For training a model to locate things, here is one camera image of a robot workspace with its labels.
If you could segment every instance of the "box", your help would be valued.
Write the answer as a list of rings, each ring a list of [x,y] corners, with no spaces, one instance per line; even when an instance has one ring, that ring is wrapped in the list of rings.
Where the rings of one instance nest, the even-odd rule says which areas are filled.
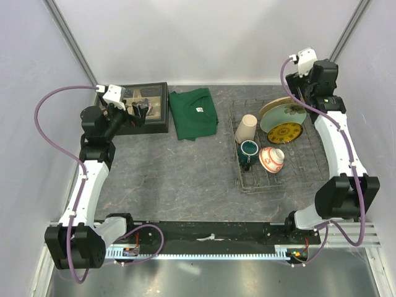
[[[168,133],[168,84],[160,82],[155,84],[123,85],[126,108],[133,114],[132,102],[138,103],[142,108],[148,107],[146,121],[143,127],[124,125],[117,135]]]

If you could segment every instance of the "gray floor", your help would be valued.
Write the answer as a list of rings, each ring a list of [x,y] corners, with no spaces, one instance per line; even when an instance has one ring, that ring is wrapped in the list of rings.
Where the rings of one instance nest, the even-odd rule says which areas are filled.
[[[171,87],[185,92],[197,86]],[[136,220],[283,222],[314,201],[317,188],[247,195],[235,183],[228,123],[231,100],[284,97],[281,86],[209,87],[219,117],[217,134],[178,141],[170,116],[168,134],[119,136],[116,156],[98,201],[96,218],[130,212]]]
[[[70,279],[69,271],[55,270],[47,297],[379,297],[368,259],[357,251],[325,250],[305,268],[260,260],[153,260],[92,270],[82,285]]]

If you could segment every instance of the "white wall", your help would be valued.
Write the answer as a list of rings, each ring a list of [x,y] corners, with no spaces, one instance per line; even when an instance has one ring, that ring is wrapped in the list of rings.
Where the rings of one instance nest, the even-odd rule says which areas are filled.
[[[56,2],[101,84],[271,84],[290,54],[328,58],[358,0]]]
[[[40,137],[33,112],[55,88],[88,81],[41,0],[3,1],[0,18],[0,287],[1,296],[27,296],[44,232],[59,218],[75,163]],[[89,91],[49,99],[43,129],[78,152],[80,111]]]
[[[368,218],[374,222],[396,277],[396,2],[372,1],[337,63],[340,95],[356,151],[381,189]]]

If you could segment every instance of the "folded shirt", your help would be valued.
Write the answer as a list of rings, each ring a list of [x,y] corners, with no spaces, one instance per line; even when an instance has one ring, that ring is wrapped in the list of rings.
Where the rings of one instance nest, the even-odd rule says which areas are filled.
[[[172,92],[169,104],[179,140],[216,134],[218,118],[209,89]]]

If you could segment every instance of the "dish rack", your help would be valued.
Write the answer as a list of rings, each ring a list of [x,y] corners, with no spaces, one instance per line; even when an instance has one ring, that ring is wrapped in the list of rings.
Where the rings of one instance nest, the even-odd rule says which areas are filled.
[[[271,100],[243,99],[233,100],[229,109],[231,137],[233,139],[233,158],[238,169],[236,183],[242,192],[248,194],[289,191],[296,189],[320,188],[329,180],[329,165],[321,138],[311,122],[309,114],[303,123],[303,133],[288,144],[275,145],[267,140],[266,133],[260,129],[258,119],[260,109]],[[245,114],[257,117],[254,141],[260,149],[264,147],[280,148],[285,154],[283,168],[276,174],[269,173],[260,160],[244,171],[239,165],[238,143],[235,131]]]

